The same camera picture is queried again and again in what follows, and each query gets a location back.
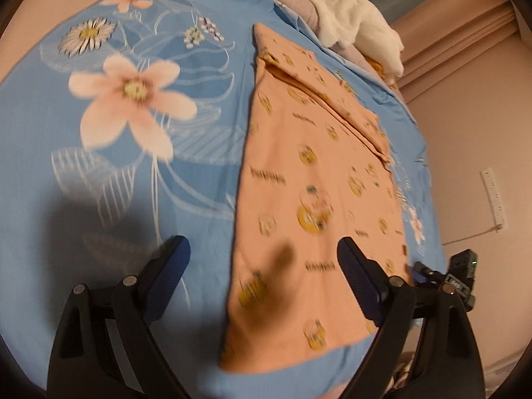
wall outlet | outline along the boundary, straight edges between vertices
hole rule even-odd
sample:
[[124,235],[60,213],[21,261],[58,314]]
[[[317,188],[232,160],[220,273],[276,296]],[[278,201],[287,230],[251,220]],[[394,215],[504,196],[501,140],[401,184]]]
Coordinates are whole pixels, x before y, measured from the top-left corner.
[[491,202],[491,211],[493,212],[497,229],[503,229],[504,227],[507,227],[506,216],[502,206],[501,195],[499,194],[493,176],[493,170],[491,168],[486,168],[485,170],[482,170],[480,174],[482,175],[486,190],[488,191],[488,197]]

white leaf outline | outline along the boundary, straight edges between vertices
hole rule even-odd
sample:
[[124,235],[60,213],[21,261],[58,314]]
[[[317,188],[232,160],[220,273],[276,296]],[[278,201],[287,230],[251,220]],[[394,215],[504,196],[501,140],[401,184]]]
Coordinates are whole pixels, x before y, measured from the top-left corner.
[[146,263],[157,255],[158,244],[134,244],[96,232],[83,234],[83,244],[89,253],[106,268],[116,269],[123,276],[139,274]]
[[184,211],[188,211],[189,213],[196,214],[198,216],[203,216],[203,217],[212,217],[212,218],[227,219],[227,220],[235,219],[235,212],[231,210],[231,208],[229,208],[228,206],[224,206],[221,204],[220,205],[221,208],[209,208],[209,207],[196,206],[186,201],[183,201],[177,195],[175,195],[171,191],[171,189],[168,187],[166,181],[164,181],[161,175],[161,171],[159,170],[159,165],[157,162],[154,162],[154,171],[157,175],[158,181],[161,183],[161,186],[163,187],[164,191],[166,192],[170,200],[173,202],[174,205],[176,205],[180,209]]
[[133,162],[117,169],[102,184],[102,194],[98,200],[98,214],[105,229],[110,229],[121,222],[129,211],[133,200],[137,168],[137,162]]
[[63,194],[72,201],[96,203],[115,167],[103,156],[79,147],[52,152],[52,168]]
[[181,4],[177,1],[172,0],[153,0],[154,2],[157,2],[162,7],[166,8],[166,10],[169,10],[171,13],[182,13],[191,11],[193,13],[199,13],[198,9],[196,9],[192,4],[190,6]]
[[211,126],[205,129],[174,132],[170,139],[174,157],[205,165],[238,164],[246,132],[238,126]]
[[59,53],[58,47],[59,42],[40,44],[39,55],[42,63],[60,73],[101,69],[107,57],[118,53],[118,50],[108,42],[104,42],[97,52],[83,53],[74,57]]
[[147,53],[150,53],[158,46],[166,46],[173,39],[178,37],[179,34],[175,33],[162,33],[162,34],[150,34],[148,36],[141,37],[140,40],[131,48],[131,54],[135,58],[144,57]]
[[197,130],[204,126],[214,124],[220,119],[222,109],[219,106],[198,104],[198,114],[192,120],[177,120],[169,116],[161,115],[160,124],[170,136],[175,133]]

orange cloth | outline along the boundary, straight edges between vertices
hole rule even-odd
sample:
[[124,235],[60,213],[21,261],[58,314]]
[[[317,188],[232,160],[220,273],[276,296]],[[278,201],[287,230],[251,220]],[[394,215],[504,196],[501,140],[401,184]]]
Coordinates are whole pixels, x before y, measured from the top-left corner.
[[314,54],[256,24],[256,86],[237,200],[221,368],[281,369],[374,331],[336,260],[351,235],[407,279],[378,118]]

pink flower print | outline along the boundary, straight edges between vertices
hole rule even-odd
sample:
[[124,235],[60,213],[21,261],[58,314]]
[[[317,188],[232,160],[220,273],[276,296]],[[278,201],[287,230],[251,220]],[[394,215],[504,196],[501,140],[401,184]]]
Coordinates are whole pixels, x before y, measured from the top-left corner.
[[68,81],[74,96],[94,98],[81,118],[83,147],[107,147],[128,125],[140,148],[158,159],[171,161],[174,148],[170,137],[155,122],[150,109],[180,120],[196,116],[198,109],[191,98],[163,90],[179,76],[179,65],[160,60],[137,71],[130,60],[116,54],[106,58],[103,72],[75,71]]
[[425,240],[425,235],[423,234],[423,224],[418,219],[418,213],[415,208],[409,207],[410,210],[410,216],[412,217],[410,219],[410,225],[412,226],[412,229],[414,230],[414,237],[416,237],[416,241],[418,244],[421,244],[422,240]]
[[129,5],[133,5],[137,9],[147,9],[153,2],[151,0],[103,0],[100,4],[102,6],[116,6],[120,13],[126,13],[129,10]]

blue bedsheet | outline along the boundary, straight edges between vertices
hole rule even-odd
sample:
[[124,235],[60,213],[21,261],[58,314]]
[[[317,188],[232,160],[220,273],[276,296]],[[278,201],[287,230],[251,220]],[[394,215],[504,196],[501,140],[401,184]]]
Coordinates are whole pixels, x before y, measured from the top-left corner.
[[[238,376],[216,365],[256,22],[315,52],[378,114],[410,261],[445,268],[416,124],[365,71],[320,48],[294,13],[273,0],[104,0],[53,30],[0,86],[0,333],[37,385],[46,387],[72,286],[115,284],[172,234],[190,240],[192,258],[152,332],[194,398],[310,399],[360,364],[371,338],[274,373]],[[131,67],[112,65],[116,54]],[[135,78],[152,66],[153,84]],[[73,79],[87,71],[100,75],[81,88]],[[117,89],[142,106],[124,110]],[[198,114],[184,121],[187,98]]]

